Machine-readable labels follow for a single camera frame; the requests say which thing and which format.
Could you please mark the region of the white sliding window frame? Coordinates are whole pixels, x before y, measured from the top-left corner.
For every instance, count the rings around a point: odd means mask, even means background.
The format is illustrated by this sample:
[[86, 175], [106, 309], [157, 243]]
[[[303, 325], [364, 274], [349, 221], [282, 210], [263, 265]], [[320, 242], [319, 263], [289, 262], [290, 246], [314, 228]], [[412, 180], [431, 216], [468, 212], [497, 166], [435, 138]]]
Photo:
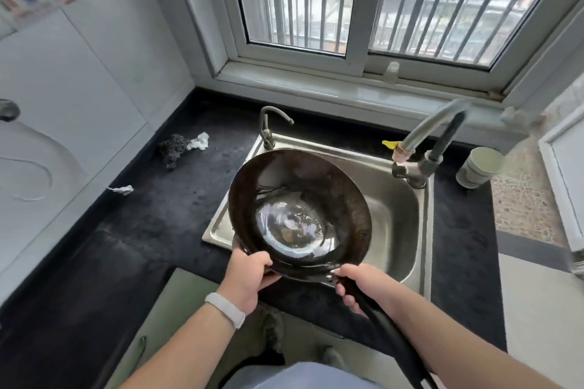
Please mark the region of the white sliding window frame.
[[520, 29], [489, 67], [451, 61], [379, 54], [369, 50], [381, 0], [354, 0], [346, 55], [314, 52], [295, 47], [252, 43], [244, 15], [251, 0], [207, 0], [201, 8], [203, 42], [211, 51], [211, 68], [219, 73], [229, 61], [254, 65], [299, 69], [301, 72], [334, 74], [337, 77], [382, 80], [391, 61], [398, 61], [400, 84], [428, 86], [434, 91], [475, 95], [501, 106], [535, 109], [549, 103], [561, 88], [545, 93], [547, 80], [556, 77], [565, 60], [584, 33], [565, 33], [569, 23], [584, 9], [584, 0], [538, 0]]

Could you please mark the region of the dark steel wool scrubber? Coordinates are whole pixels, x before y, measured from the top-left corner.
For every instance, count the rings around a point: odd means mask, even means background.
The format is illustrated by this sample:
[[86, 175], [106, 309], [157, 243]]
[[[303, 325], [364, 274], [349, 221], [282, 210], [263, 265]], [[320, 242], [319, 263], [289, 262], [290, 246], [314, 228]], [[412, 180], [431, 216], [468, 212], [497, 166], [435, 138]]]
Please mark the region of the dark steel wool scrubber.
[[157, 150], [168, 171], [176, 169], [179, 158], [189, 150], [190, 142], [186, 137], [175, 133], [157, 144]]

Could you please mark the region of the pale cabinet door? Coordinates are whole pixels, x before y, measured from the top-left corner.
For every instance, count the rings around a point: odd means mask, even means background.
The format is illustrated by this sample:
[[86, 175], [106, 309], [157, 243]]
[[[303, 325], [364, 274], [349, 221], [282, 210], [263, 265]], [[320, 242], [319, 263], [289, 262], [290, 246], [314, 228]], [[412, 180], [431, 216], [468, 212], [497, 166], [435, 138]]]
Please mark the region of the pale cabinet door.
[[[202, 277], [183, 269], [175, 269], [108, 382], [100, 386], [104, 389], [117, 389], [130, 376], [140, 337], [146, 335], [148, 343], [139, 367], [166, 344], [199, 309], [204, 298], [217, 287], [217, 284]], [[292, 315], [284, 313], [282, 316], [283, 353], [286, 363], [315, 361], [319, 349], [330, 345], [343, 356], [349, 370], [355, 375], [376, 382], [386, 389], [413, 389], [392, 357]], [[217, 389], [222, 378], [236, 364], [261, 352], [261, 320], [262, 313], [254, 314], [246, 320], [230, 342], [206, 389]]]

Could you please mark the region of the person's right hand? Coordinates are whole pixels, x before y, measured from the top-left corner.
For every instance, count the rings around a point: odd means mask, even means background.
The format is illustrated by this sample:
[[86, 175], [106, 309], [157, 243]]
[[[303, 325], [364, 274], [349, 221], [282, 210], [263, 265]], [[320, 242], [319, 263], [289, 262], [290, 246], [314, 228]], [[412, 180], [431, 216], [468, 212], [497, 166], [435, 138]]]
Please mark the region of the person's right hand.
[[366, 281], [354, 281], [366, 296], [372, 298], [387, 315], [395, 315], [395, 308], [409, 289], [374, 266], [368, 266]]

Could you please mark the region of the person's left forearm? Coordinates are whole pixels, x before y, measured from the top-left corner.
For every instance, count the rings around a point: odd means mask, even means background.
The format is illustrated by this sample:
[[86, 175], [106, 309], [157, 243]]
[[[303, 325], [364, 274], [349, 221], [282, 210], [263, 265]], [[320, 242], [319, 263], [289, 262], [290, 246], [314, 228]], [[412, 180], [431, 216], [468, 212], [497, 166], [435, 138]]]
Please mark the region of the person's left forearm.
[[205, 389], [237, 326], [204, 303], [120, 389]]

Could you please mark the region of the white wristband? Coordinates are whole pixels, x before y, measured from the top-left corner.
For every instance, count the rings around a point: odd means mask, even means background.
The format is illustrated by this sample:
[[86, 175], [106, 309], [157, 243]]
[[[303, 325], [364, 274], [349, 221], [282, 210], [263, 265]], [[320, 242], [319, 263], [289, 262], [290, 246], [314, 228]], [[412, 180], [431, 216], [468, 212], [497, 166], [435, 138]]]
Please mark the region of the white wristband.
[[208, 294], [205, 299], [205, 303], [208, 303], [219, 310], [227, 319], [229, 319], [235, 330], [239, 330], [243, 323], [245, 322], [246, 314], [238, 307], [223, 297], [217, 292]]

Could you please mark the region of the stainless steel sink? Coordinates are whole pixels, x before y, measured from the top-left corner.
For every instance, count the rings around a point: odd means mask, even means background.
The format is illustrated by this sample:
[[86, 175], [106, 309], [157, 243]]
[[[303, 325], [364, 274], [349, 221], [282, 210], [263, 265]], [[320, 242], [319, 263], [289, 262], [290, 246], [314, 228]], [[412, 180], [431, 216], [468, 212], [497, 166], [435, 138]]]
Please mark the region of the stainless steel sink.
[[[393, 177], [388, 160], [285, 135], [275, 134], [274, 140], [274, 150], [304, 150], [326, 158], [358, 186], [373, 220], [370, 249], [361, 263], [383, 270], [418, 293], [429, 290], [425, 279], [432, 266], [432, 261], [426, 260], [432, 247], [432, 181], [423, 189], [414, 189], [405, 179]], [[267, 151], [257, 138], [244, 163]], [[234, 237], [227, 193], [203, 241], [229, 250]]]

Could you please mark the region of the small curved metal faucet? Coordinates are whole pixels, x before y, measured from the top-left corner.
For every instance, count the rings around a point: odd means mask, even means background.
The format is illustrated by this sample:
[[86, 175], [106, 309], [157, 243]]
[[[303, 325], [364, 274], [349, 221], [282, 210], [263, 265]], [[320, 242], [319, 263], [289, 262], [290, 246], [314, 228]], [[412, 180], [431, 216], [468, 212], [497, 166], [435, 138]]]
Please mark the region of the small curved metal faucet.
[[273, 137], [273, 133], [269, 129], [269, 121], [268, 121], [268, 113], [273, 112], [277, 113], [280, 117], [282, 117], [287, 123], [290, 125], [294, 124], [294, 120], [288, 116], [287, 113], [282, 111], [281, 109], [274, 107], [274, 106], [264, 106], [260, 110], [259, 114], [259, 136], [263, 142], [263, 146], [266, 150], [271, 151], [274, 149], [275, 141]]

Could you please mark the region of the chrome tap body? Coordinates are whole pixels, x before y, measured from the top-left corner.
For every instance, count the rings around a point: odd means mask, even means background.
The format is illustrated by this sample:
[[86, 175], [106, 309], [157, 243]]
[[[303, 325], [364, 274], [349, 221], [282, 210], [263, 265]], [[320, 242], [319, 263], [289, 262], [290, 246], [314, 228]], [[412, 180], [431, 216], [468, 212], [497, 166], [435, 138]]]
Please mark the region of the chrome tap body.
[[417, 162], [397, 163], [394, 161], [391, 166], [393, 177], [405, 179], [414, 189], [425, 188], [439, 165], [439, 162], [434, 160], [431, 155], [432, 150], [427, 150]]

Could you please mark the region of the grey shorts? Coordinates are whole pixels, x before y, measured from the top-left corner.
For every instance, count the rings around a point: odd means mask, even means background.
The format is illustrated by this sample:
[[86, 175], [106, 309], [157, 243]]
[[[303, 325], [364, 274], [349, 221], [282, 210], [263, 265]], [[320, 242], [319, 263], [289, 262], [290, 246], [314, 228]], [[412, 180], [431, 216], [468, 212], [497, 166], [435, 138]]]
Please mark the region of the grey shorts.
[[245, 366], [222, 389], [385, 389], [382, 385], [315, 362], [291, 366]]

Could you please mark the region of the white door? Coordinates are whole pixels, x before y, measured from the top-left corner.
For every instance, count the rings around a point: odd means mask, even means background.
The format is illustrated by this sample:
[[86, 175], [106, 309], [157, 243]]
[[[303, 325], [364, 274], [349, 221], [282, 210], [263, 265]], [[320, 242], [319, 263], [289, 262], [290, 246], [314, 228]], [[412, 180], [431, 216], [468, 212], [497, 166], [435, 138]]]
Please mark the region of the white door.
[[572, 273], [584, 276], [584, 106], [539, 141], [545, 170], [572, 257]]

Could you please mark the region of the black wok with long handle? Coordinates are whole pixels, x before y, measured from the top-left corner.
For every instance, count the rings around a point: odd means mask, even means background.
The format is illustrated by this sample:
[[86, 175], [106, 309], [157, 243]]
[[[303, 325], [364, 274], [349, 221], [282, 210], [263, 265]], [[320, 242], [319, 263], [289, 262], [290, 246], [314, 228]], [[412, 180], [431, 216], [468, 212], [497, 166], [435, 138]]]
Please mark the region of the black wok with long handle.
[[248, 160], [228, 192], [228, 213], [248, 254], [267, 252], [268, 269], [303, 282], [341, 283], [388, 342], [414, 389], [438, 389], [419, 353], [396, 323], [354, 280], [333, 270], [360, 264], [369, 252], [373, 220], [366, 199], [337, 165], [296, 149]]

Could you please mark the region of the person's right forearm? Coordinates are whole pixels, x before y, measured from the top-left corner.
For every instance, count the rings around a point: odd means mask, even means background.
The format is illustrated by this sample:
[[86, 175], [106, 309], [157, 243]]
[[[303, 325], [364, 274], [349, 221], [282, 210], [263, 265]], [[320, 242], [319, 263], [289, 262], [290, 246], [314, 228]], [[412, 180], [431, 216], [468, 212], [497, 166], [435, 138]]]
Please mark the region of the person's right forearm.
[[447, 389], [563, 389], [406, 287], [393, 291], [390, 312]]

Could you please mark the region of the person's left hand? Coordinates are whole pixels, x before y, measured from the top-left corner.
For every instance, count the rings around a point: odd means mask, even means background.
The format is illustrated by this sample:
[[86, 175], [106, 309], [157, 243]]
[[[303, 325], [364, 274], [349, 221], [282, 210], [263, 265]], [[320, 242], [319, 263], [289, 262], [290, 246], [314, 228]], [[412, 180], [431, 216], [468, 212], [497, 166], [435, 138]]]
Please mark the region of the person's left hand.
[[232, 249], [231, 257], [223, 281], [217, 290], [231, 303], [235, 304], [246, 316], [251, 314], [258, 305], [259, 291], [277, 282], [281, 276], [265, 269], [247, 269], [239, 264], [238, 250]]

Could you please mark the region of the grey shoe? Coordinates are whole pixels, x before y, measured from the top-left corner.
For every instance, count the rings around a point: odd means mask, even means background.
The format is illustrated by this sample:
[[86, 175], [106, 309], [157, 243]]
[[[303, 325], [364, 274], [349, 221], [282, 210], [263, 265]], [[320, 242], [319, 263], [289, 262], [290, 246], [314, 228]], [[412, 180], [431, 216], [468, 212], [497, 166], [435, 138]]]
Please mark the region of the grey shoe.
[[262, 318], [262, 332], [268, 350], [282, 353], [284, 321], [278, 312], [266, 312]]
[[349, 367], [343, 356], [332, 346], [323, 346], [318, 352], [319, 363], [326, 366], [339, 369], [342, 371], [349, 371]]

